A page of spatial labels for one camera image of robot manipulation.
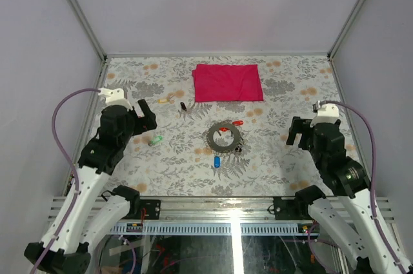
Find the grey disc with key rings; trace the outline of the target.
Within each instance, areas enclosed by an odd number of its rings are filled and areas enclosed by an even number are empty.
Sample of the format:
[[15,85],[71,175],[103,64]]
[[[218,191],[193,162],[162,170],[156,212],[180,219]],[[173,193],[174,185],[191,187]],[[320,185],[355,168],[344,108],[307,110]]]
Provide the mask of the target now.
[[233,121],[213,123],[203,138],[206,145],[220,156],[240,154],[245,143],[241,128]]

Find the blue tag key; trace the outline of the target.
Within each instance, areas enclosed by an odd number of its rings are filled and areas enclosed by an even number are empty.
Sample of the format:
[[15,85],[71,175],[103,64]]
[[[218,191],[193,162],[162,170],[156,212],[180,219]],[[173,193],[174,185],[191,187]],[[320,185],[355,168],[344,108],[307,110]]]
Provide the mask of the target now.
[[221,166],[221,158],[219,156],[214,157],[214,168],[220,168]]

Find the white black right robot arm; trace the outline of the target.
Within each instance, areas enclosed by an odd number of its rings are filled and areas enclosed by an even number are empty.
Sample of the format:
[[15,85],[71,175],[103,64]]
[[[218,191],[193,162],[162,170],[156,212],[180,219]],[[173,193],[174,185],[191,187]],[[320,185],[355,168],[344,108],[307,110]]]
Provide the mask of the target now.
[[412,263],[392,238],[377,202],[371,198],[372,184],[364,167],[346,154],[339,119],[312,124],[294,117],[287,145],[301,135],[299,148],[308,151],[323,183],[344,205],[352,224],[332,207],[325,194],[311,185],[294,195],[294,211],[302,219],[316,221],[345,254],[355,273],[412,273]]

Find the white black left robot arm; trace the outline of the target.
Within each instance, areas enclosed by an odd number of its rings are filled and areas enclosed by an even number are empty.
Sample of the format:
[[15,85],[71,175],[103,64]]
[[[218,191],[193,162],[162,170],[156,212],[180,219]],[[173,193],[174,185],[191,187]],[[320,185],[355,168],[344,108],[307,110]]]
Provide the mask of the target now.
[[24,256],[31,270],[45,273],[85,273],[92,253],[110,229],[122,218],[134,219],[141,213],[140,193],[120,185],[104,206],[89,220],[97,197],[124,157],[132,137],[155,130],[156,115],[144,99],[138,105],[143,116],[125,100],[108,105],[101,113],[95,137],[83,148],[71,187],[63,206],[39,242],[31,242]]

